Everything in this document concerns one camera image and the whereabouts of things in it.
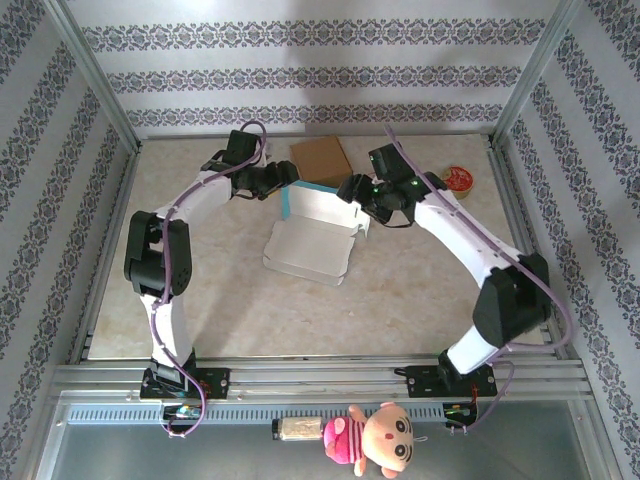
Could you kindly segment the brown cardboard box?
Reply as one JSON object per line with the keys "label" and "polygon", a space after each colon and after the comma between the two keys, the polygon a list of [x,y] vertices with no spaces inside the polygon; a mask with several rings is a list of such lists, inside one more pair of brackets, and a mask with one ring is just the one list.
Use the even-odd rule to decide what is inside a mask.
{"label": "brown cardboard box", "polygon": [[290,146],[291,161],[301,180],[339,188],[353,174],[349,160],[336,136],[315,138]]}

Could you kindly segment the white blue paper box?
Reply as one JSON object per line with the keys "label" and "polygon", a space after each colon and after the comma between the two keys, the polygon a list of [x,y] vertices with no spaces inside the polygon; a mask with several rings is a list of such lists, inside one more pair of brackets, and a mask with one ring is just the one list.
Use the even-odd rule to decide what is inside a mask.
{"label": "white blue paper box", "polygon": [[337,190],[297,181],[282,190],[282,219],[263,252],[265,267],[328,286],[340,285],[356,234],[366,234],[370,216],[346,203]]}

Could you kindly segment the red gold round tin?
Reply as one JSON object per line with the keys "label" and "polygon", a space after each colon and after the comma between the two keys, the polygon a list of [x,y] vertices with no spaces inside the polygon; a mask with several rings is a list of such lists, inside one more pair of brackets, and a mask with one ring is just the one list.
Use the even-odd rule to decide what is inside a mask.
{"label": "red gold round tin", "polygon": [[461,166],[450,166],[442,172],[442,180],[456,199],[465,198],[474,186],[473,175]]}

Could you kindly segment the beige black small device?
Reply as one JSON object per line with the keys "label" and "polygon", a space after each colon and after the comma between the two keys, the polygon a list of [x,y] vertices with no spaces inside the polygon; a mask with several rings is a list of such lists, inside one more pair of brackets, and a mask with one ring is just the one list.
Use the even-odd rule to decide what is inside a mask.
{"label": "beige black small device", "polygon": [[272,439],[276,441],[314,441],[323,437],[323,420],[319,416],[274,419]]}

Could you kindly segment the pink plush doll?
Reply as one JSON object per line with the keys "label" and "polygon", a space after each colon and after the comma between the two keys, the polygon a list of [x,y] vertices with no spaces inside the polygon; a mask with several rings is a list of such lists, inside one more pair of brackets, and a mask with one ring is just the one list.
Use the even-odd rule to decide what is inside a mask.
{"label": "pink plush doll", "polygon": [[358,405],[327,421],[323,427],[324,451],[340,465],[352,465],[363,477],[369,463],[380,467],[384,478],[404,472],[415,456],[416,437],[408,412],[394,402],[382,403],[367,416]]}

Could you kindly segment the grey metal tray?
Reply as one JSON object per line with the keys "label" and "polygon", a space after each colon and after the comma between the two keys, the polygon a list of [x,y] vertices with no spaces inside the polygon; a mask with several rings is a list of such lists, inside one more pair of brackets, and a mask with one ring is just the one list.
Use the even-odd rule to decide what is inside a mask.
{"label": "grey metal tray", "polygon": [[[184,440],[154,425],[70,425],[59,405],[28,480],[384,480],[330,460],[314,441],[276,441],[269,425],[202,425]],[[501,402],[469,433],[413,421],[398,480],[623,480],[607,441],[569,401]]]}

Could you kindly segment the aluminium table side rail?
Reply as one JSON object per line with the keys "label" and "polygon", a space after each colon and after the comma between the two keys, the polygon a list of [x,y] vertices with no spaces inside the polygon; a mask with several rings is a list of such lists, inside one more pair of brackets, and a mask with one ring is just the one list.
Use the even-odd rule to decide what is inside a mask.
{"label": "aluminium table side rail", "polygon": [[[538,238],[532,226],[528,208],[522,198],[517,179],[511,171],[512,165],[504,157],[501,150],[493,146],[491,140],[492,137],[487,135],[487,155],[504,206],[514,245],[526,253],[540,253]],[[537,330],[543,338],[545,347],[543,353],[550,354],[552,352],[550,350],[551,344],[559,342],[564,334],[564,322],[557,318],[557,309],[554,306],[551,307],[549,319],[541,324]],[[557,359],[566,360],[570,358],[565,345],[556,348],[552,353]]]}
{"label": "aluminium table side rail", "polygon": [[109,197],[111,200],[105,227],[99,238],[100,245],[94,259],[90,277],[86,283],[85,295],[79,310],[78,319],[65,357],[65,365],[76,365],[86,359],[90,349],[100,309],[104,300],[111,269],[132,185],[139,163],[142,146],[129,155],[126,164],[117,178],[117,189]]}

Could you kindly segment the aluminium frame post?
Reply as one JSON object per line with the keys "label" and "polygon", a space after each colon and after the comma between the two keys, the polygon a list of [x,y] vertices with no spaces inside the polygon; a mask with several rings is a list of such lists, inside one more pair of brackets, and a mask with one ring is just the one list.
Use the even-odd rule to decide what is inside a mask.
{"label": "aluminium frame post", "polygon": [[490,144],[494,150],[507,137],[509,129],[516,121],[520,110],[529,98],[530,92],[537,84],[582,3],[583,0],[559,0],[490,135]]}
{"label": "aluminium frame post", "polygon": [[110,122],[130,153],[137,153],[140,140],[125,110],[116,97],[84,33],[65,0],[41,0],[59,33],[61,40],[74,56],[88,86],[94,91]]}

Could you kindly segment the aluminium mounting rail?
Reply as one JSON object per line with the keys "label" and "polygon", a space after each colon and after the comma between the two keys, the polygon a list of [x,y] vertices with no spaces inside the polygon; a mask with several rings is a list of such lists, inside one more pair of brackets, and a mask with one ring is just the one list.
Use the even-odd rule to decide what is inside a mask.
{"label": "aluminium mounting rail", "polygon": [[[593,390],[579,360],[551,355],[511,355],[507,366],[494,367],[494,383],[506,386],[506,401],[591,400]],[[433,365],[429,356],[230,357],[201,359],[209,368],[228,368],[228,401],[275,403],[367,403],[409,398],[407,381],[396,368]],[[113,393],[118,400],[135,396],[147,363],[141,360],[97,360],[59,366],[52,378],[56,392]]]}

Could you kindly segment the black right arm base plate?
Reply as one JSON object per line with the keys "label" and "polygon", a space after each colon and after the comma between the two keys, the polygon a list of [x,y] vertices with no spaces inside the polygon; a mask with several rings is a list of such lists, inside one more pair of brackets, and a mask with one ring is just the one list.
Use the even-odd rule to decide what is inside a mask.
{"label": "black right arm base plate", "polygon": [[459,378],[445,377],[434,365],[399,367],[393,373],[405,379],[410,398],[462,398],[474,394],[488,398],[498,393],[494,371],[488,365]]}

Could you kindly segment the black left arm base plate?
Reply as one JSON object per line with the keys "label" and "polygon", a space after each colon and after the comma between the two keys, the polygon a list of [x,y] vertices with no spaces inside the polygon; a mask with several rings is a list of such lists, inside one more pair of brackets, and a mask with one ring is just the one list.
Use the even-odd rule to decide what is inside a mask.
{"label": "black left arm base plate", "polygon": [[147,368],[143,374],[140,398],[155,399],[199,399],[201,389],[207,399],[227,398],[230,370],[225,368],[196,368],[188,371],[198,387],[177,369],[159,371]]}

